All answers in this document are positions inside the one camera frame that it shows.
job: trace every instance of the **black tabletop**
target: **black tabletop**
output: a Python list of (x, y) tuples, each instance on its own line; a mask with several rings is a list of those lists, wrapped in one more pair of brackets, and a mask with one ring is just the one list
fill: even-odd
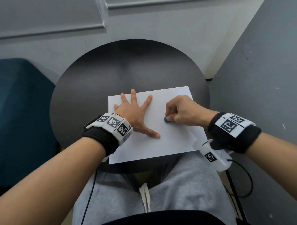
[[(208, 87), (198, 66), (169, 45), (143, 39), (116, 41), (76, 60), (61, 76), (52, 95), (50, 122), (63, 148), (81, 137), (83, 126), (108, 112), (108, 96), (189, 86), (195, 102), (209, 108)], [(180, 154), (109, 165), (111, 173), (138, 173), (174, 161)]]

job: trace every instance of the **eraser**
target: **eraser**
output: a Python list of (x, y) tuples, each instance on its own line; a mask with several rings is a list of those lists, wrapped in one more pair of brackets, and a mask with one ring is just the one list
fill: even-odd
[(169, 123), (170, 122), (170, 121), (167, 120), (166, 117), (164, 117), (164, 121), (165, 121), (165, 123)]

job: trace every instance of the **white sheet of paper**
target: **white sheet of paper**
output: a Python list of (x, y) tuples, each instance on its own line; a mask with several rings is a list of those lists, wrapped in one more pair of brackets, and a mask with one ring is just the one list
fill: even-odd
[[(198, 140), (201, 145), (207, 141), (202, 127), (189, 127), (164, 121), (168, 101), (177, 95), (188, 95), (192, 98), (188, 86), (136, 93), (138, 105), (141, 106), (150, 94), (153, 95), (153, 100), (146, 110), (144, 123), (150, 129), (159, 132), (161, 138), (154, 139), (145, 134), (133, 132), (126, 142), (109, 156), (109, 164), (190, 152), (194, 151), (192, 147), (194, 141)], [(131, 94), (125, 96), (131, 103)], [(114, 104), (121, 103), (120, 95), (109, 96), (108, 113), (115, 111)]]

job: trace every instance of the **white drawstring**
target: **white drawstring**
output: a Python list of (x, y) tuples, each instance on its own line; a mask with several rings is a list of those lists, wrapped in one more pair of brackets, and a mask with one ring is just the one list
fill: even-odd
[(142, 202), (144, 204), (144, 209), (147, 212), (151, 212), (151, 197), (149, 195), (149, 189), (148, 189), (148, 184), (144, 183), (141, 188), (139, 188), (139, 192), (141, 194), (141, 198), (142, 198)]

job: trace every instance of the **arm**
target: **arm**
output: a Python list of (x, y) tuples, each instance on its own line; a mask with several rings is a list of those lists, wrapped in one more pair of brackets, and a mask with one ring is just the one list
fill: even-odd
[[(207, 128), (218, 112), (206, 109), (190, 97), (177, 96), (166, 104), (168, 121)], [(297, 200), (297, 146), (261, 133), (246, 155)]]
[(297, 200), (296, 145), (261, 133), (246, 155)]
[[(152, 95), (142, 106), (137, 104), (134, 89), (131, 90), (132, 104), (124, 94), (121, 98), (123, 103), (114, 105), (116, 113), (125, 118), (134, 131), (160, 138), (159, 133), (143, 122)], [(1, 225), (60, 225), (105, 155), (98, 141), (88, 137), (79, 139), (0, 197)]]

